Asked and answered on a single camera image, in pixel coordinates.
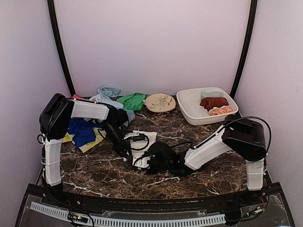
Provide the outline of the cream white embroidered towel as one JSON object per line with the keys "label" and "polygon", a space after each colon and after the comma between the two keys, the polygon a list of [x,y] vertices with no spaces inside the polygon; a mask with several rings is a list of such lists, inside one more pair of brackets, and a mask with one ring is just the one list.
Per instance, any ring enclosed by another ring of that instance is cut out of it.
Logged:
{"label": "cream white embroidered towel", "polygon": [[129,143],[132,156],[148,155],[148,148],[156,142],[156,132],[132,131],[124,139]]}

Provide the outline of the orange bunny pattern towel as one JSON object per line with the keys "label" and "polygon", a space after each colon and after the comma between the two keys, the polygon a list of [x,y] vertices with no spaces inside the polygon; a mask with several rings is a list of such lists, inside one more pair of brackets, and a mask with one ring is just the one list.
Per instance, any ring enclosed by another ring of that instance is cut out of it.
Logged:
{"label": "orange bunny pattern towel", "polygon": [[234,109],[232,106],[222,106],[222,107],[214,107],[213,109],[209,110],[209,114],[211,116],[216,116],[216,115],[223,115],[223,114],[230,114],[233,113]]}

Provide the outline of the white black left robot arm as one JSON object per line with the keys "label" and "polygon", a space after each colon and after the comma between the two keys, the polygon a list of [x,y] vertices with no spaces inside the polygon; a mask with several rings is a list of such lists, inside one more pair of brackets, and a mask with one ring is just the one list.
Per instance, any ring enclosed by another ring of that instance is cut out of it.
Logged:
{"label": "white black left robot arm", "polygon": [[130,143],[122,131],[122,125],[128,120],[125,110],[106,103],[67,98],[56,93],[39,117],[44,180],[51,187],[62,182],[61,146],[70,120],[74,118],[96,120],[113,143],[114,152],[123,158],[132,156]]}

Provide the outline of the light blue dotted towel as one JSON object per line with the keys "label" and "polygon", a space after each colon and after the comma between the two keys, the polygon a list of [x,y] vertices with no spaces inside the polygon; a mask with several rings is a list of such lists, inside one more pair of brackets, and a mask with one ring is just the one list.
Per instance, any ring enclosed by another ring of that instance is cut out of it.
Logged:
{"label": "light blue dotted towel", "polygon": [[99,93],[95,96],[92,96],[89,101],[96,101],[98,103],[104,103],[104,104],[109,104],[113,107],[115,107],[116,109],[123,109],[126,111],[127,115],[128,115],[128,120],[129,122],[133,121],[135,119],[135,113],[133,110],[126,110],[124,109],[124,105],[117,102],[117,101],[113,101],[110,97],[107,97],[106,95]]}

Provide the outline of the dark blue towel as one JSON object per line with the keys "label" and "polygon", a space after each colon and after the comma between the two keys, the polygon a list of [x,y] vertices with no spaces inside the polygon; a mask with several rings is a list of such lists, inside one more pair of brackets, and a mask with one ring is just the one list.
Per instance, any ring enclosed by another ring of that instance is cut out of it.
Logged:
{"label": "dark blue towel", "polygon": [[82,147],[87,143],[95,141],[96,135],[93,128],[98,127],[99,125],[92,121],[86,121],[83,118],[71,118],[68,133],[74,135],[72,141],[75,146]]}

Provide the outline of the green cloth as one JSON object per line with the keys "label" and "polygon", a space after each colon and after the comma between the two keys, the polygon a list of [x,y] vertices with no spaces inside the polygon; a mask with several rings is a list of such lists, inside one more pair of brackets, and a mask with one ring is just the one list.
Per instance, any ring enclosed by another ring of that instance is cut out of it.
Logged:
{"label": "green cloth", "polygon": [[123,105],[124,110],[141,111],[148,96],[147,94],[133,93],[120,97],[117,102]]}

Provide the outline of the light blue crumpled cloth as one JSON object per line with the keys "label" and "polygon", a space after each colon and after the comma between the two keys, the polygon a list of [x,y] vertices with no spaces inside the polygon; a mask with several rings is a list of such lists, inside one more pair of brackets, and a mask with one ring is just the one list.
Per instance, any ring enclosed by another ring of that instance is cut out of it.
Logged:
{"label": "light blue crumpled cloth", "polygon": [[116,98],[121,93],[121,89],[115,87],[103,86],[103,87],[99,87],[97,89],[97,92],[108,98]]}

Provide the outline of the white plastic tub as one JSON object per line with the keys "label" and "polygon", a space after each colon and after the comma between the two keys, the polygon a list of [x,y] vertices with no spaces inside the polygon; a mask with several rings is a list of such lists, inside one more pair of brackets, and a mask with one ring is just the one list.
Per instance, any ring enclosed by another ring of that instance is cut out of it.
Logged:
{"label": "white plastic tub", "polygon": [[239,111],[230,95],[218,87],[181,90],[176,97],[184,118],[194,126],[221,122]]}

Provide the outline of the pink cloth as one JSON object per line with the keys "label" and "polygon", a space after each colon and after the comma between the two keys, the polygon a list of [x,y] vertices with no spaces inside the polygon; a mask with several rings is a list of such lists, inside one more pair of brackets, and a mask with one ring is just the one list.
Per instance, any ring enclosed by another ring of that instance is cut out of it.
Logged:
{"label": "pink cloth", "polygon": [[78,95],[73,95],[72,98],[73,99],[78,99],[78,100],[82,100],[83,99],[82,97],[79,97]]}

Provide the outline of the rust brown rolled towel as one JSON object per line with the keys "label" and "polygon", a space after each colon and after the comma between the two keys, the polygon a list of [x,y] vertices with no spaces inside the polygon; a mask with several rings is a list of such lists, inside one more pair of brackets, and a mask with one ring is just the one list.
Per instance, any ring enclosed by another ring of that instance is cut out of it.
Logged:
{"label": "rust brown rolled towel", "polygon": [[200,101],[200,106],[202,106],[207,111],[213,109],[214,107],[227,106],[228,101],[224,97],[207,97]]}

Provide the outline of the small green circuit board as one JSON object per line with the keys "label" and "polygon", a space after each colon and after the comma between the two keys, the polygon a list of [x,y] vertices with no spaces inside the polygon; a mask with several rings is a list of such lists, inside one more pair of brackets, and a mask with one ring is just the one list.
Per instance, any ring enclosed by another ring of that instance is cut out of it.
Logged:
{"label": "small green circuit board", "polygon": [[73,212],[68,213],[67,218],[71,223],[77,223],[77,224],[87,224],[89,220],[87,217]]}

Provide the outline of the pale green rolled towel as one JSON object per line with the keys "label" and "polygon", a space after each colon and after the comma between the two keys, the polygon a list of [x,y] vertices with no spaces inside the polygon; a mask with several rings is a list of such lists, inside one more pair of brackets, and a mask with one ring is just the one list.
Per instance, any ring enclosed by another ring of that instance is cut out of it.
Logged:
{"label": "pale green rolled towel", "polygon": [[207,97],[223,97],[223,93],[220,91],[210,91],[210,92],[201,91],[200,99],[204,99]]}

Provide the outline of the black left corner post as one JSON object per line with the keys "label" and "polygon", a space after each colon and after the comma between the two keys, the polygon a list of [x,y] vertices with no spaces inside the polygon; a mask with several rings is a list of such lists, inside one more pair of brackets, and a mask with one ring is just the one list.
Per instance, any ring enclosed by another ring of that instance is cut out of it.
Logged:
{"label": "black left corner post", "polygon": [[53,31],[53,37],[54,37],[57,53],[59,56],[59,60],[61,63],[63,75],[65,78],[65,82],[67,84],[69,93],[71,96],[73,96],[76,94],[76,91],[74,88],[74,84],[73,84],[73,81],[71,78],[71,74],[69,71],[69,67],[68,67],[64,49],[63,49],[62,39],[61,39],[60,31],[59,31],[59,24],[58,24],[57,15],[56,15],[55,1],[48,0],[47,5],[48,5],[48,11],[49,11],[49,18],[51,21],[51,26],[52,26],[52,31]]}

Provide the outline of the black corner post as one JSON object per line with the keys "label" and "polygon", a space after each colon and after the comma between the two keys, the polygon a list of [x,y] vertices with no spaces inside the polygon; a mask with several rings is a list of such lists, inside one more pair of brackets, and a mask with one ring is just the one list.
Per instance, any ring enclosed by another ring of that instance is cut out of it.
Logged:
{"label": "black corner post", "polygon": [[244,70],[244,66],[246,63],[246,59],[248,56],[249,52],[249,47],[250,47],[250,42],[251,42],[251,37],[252,37],[252,32],[253,32],[253,27],[254,27],[254,22],[255,22],[255,17],[256,17],[256,12],[257,12],[257,5],[258,5],[258,0],[251,0],[250,1],[250,11],[249,11],[249,16],[248,16],[248,21],[247,21],[247,28],[246,28],[246,33],[243,41],[243,47],[241,51],[241,56],[239,59],[239,64],[237,67],[237,71],[235,74],[235,78],[232,84],[232,88],[230,91],[230,96],[231,98],[235,98],[237,90],[239,88],[239,84],[241,81],[242,73]]}
{"label": "black corner post", "polygon": [[76,91],[74,88],[74,84],[73,84],[73,81],[71,78],[71,74],[69,71],[69,67],[68,67],[64,49],[63,49],[62,39],[61,39],[60,31],[59,31],[59,24],[58,24],[57,15],[56,15],[55,1],[48,0],[47,5],[48,5],[48,11],[49,11],[49,18],[51,21],[51,26],[52,26],[52,31],[53,31],[53,37],[54,37],[57,53],[59,56],[59,60],[61,63],[63,75],[65,78],[65,82],[67,84],[69,93],[71,96],[73,96],[76,94]]}

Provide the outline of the black right corner post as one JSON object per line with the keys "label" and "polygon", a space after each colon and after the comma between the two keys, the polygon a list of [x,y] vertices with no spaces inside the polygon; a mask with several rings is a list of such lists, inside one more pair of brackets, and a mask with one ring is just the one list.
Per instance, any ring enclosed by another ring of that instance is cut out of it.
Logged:
{"label": "black right corner post", "polygon": [[247,28],[246,28],[246,33],[243,41],[243,47],[241,51],[241,56],[239,59],[239,64],[237,67],[237,71],[235,74],[235,78],[232,84],[232,88],[230,91],[230,96],[231,98],[235,98],[237,90],[239,88],[239,84],[241,81],[242,73],[244,70],[244,66],[246,63],[246,59],[248,56],[249,52],[249,47],[250,47],[250,42],[251,42],[251,37],[252,37],[252,32],[253,32],[253,27],[254,27],[254,22],[255,22],[255,17],[256,17],[256,12],[257,12],[257,5],[258,5],[258,0],[251,0],[250,1],[250,11],[249,11],[249,16],[248,16],[248,21],[247,21]]}

